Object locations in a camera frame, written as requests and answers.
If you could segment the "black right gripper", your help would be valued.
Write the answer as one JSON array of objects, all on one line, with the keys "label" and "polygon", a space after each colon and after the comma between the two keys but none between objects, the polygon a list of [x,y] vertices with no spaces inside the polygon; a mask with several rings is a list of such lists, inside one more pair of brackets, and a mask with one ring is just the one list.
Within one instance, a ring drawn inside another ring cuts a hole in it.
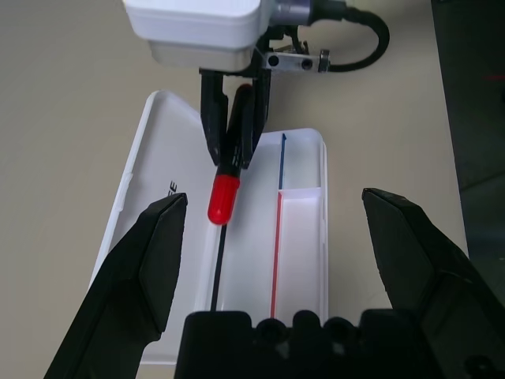
[{"label": "black right gripper", "polygon": [[274,50],[268,39],[261,38],[245,69],[236,72],[200,69],[200,118],[213,164],[219,164],[227,127],[228,97],[223,93],[223,77],[253,79],[245,86],[241,116],[241,167],[248,169],[267,122],[271,71],[326,73],[330,65],[329,50],[323,49],[318,55],[307,54],[307,50],[298,54],[293,45]]}]

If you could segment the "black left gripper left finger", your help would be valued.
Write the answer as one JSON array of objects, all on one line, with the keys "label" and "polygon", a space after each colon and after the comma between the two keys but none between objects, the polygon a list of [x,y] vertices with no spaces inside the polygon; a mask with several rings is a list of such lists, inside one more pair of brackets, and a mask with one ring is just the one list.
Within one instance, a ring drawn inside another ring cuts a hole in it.
[{"label": "black left gripper left finger", "polygon": [[134,378],[166,330],[181,266],[187,196],[150,204],[107,254],[47,378]]}]

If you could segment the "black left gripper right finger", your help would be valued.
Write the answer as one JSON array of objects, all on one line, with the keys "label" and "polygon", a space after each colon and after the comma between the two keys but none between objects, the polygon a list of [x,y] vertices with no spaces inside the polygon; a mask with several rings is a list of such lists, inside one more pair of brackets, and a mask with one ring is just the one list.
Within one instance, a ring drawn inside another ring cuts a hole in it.
[{"label": "black left gripper right finger", "polygon": [[398,194],[362,200],[391,305],[413,314],[446,378],[504,376],[504,307],[469,258]]}]

